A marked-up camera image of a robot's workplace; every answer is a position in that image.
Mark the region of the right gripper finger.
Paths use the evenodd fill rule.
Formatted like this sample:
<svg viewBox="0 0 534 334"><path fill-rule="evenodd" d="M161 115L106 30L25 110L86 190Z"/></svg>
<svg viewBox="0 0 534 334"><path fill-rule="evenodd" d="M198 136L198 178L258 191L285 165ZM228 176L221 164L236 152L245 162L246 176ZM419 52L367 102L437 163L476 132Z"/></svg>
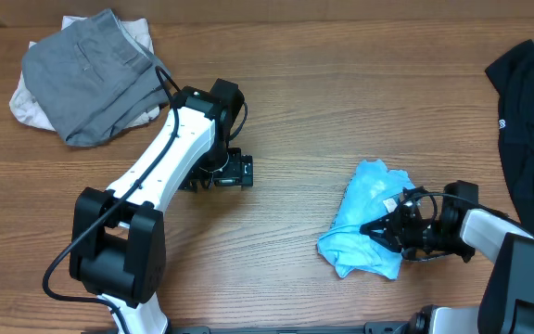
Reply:
<svg viewBox="0 0 534 334"><path fill-rule="evenodd" d="M371 233L371 239L389 251L401 253L403 250L401 236L394 235L388 231L374 231Z"/></svg>
<svg viewBox="0 0 534 334"><path fill-rule="evenodd" d="M388 237L393 236L392 219L382 217L360 226L359 232L369 237Z"/></svg>

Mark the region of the light blue printed t-shirt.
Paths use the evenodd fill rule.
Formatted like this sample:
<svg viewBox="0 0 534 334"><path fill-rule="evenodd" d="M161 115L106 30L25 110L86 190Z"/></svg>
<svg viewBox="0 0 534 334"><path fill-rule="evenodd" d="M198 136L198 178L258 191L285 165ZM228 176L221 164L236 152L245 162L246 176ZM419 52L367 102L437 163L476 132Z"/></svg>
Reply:
<svg viewBox="0 0 534 334"><path fill-rule="evenodd" d="M346 277L354 270L398 278L402 258L370 237L360 233L364 224L392 212L403 189L413 189L407 172L391 170L381 161L361 161L351 177L330 229L316 243L318 253L337 275Z"/></svg>

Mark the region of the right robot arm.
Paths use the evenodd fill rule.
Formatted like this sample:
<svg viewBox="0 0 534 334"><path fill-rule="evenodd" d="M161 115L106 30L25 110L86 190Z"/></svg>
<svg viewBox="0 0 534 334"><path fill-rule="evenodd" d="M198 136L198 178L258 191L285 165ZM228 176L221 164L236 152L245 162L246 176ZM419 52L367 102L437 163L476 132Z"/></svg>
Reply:
<svg viewBox="0 0 534 334"><path fill-rule="evenodd" d="M456 181L441 192L404 189L388 213L360 232L405 260L481 253L493 264L478 306L428 305L398 333L534 333L534 236L505 213L481 205L478 187Z"/></svg>

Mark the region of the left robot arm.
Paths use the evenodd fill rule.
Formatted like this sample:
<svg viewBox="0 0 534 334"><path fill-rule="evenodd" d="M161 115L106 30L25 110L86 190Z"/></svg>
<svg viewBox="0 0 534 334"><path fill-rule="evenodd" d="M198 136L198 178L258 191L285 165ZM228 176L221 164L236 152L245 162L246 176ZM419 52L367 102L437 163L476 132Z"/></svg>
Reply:
<svg viewBox="0 0 534 334"><path fill-rule="evenodd" d="M70 276L110 310L119 333L165 333L157 291L166 265L164 215L175 192L250 187L252 158L231 147L247 114L235 83L186 86L172 97L162 130L106 190L87 187L73 217Z"/></svg>

